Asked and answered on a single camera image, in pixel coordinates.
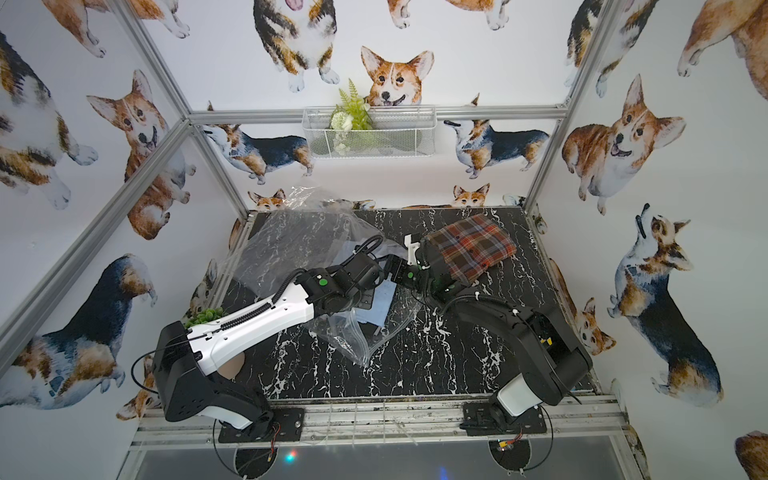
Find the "light blue shirt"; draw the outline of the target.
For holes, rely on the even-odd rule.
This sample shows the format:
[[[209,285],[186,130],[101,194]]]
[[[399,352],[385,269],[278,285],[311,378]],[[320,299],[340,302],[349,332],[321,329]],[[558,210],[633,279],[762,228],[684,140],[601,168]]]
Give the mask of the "light blue shirt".
[[[356,319],[359,323],[372,324],[377,327],[383,327],[389,313],[396,284],[385,280],[378,286],[373,295],[373,303],[370,309],[359,308],[356,313]]]

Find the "red plaid shirt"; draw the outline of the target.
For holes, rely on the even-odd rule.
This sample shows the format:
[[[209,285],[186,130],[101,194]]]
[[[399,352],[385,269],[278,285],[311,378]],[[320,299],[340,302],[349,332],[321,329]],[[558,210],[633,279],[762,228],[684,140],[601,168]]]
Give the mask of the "red plaid shirt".
[[[431,232],[426,240],[441,255],[451,278],[467,286],[517,252],[509,233],[484,214]]]

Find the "clear plastic vacuum bag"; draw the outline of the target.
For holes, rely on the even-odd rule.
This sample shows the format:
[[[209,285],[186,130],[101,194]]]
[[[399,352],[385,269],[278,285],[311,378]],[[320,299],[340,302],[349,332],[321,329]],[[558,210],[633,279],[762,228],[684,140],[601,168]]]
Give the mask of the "clear plastic vacuum bag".
[[[253,229],[233,279],[262,299],[275,293],[295,269],[340,264],[356,245],[382,232],[362,216],[376,207],[372,199],[334,198],[319,187],[293,188],[282,206],[257,209],[265,223]],[[383,327],[357,321],[357,310],[371,306],[322,316],[305,327],[366,367],[374,353],[413,321],[420,309],[420,304],[398,285]]]

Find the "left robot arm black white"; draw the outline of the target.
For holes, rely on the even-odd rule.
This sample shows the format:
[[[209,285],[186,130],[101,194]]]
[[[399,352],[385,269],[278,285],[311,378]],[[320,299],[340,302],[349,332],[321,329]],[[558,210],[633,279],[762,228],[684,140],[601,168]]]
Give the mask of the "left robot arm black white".
[[[218,320],[164,327],[152,373],[165,420],[208,417],[248,439],[266,437],[274,422],[266,397],[225,378],[220,368],[282,330],[357,307],[385,278],[374,256],[382,241],[380,235],[367,239],[338,265],[295,269],[271,296]]]

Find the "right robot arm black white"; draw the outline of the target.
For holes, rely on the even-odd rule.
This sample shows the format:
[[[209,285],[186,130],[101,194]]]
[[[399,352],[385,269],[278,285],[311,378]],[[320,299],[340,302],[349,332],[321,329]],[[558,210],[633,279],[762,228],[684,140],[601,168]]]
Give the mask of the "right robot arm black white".
[[[494,395],[506,414],[556,406],[589,373],[591,357],[561,313],[521,306],[452,278],[437,249],[424,240],[407,248],[405,258],[382,259],[389,280],[441,314],[497,335],[511,350],[518,374]]]

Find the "artificial fern with white flower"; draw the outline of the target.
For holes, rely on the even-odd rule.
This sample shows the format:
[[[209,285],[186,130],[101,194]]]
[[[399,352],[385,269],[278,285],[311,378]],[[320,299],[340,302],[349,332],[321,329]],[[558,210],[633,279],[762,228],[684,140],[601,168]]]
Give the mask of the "artificial fern with white flower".
[[[333,151],[341,156],[362,153],[371,147],[373,122],[370,105],[360,95],[352,80],[346,90],[340,88],[340,103],[330,117]]]

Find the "green potted plant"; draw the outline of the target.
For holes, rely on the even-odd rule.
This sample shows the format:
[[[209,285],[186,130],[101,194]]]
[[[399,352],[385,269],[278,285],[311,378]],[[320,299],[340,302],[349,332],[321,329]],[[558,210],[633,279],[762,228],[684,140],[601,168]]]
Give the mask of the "green potted plant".
[[[197,313],[193,318],[190,320],[186,320],[184,322],[184,327],[186,329],[190,329],[191,327],[195,325],[200,324],[207,324],[213,321],[216,321],[222,317],[225,316],[225,312],[222,308],[216,308],[216,309],[205,309],[199,313]]]

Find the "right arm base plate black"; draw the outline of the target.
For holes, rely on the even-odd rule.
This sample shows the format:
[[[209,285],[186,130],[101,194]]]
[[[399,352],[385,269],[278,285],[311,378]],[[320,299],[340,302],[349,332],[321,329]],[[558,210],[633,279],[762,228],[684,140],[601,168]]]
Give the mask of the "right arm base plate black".
[[[548,431],[538,408],[533,407],[514,416],[497,402],[464,403],[459,428],[468,436],[516,436]]]

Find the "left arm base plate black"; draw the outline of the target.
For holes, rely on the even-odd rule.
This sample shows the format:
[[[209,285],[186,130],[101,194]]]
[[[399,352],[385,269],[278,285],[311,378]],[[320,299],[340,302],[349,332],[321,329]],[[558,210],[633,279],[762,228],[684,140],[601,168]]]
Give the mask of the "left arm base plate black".
[[[224,423],[216,440],[223,444],[247,442],[299,441],[303,431],[306,410],[296,407],[275,409],[265,420],[258,420],[245,429],[238,430]]]

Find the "aluminium frame rail front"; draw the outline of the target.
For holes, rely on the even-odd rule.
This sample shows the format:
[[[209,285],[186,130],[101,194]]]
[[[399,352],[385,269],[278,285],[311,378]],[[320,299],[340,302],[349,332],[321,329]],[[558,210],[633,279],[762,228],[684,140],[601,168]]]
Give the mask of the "aluminium frame rail front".
[[[531,409],[505,425],[494,421],[481,397],[434,400],[384,398],[376,402],[290,403],[276,408],[277,433],[248,439],[206,417],[179,423],[157,410],[139,423],[130,448],[161,450],[282,446],[388,445],[622,435],[628,422],[612,396],[567,398],[557,406]]]

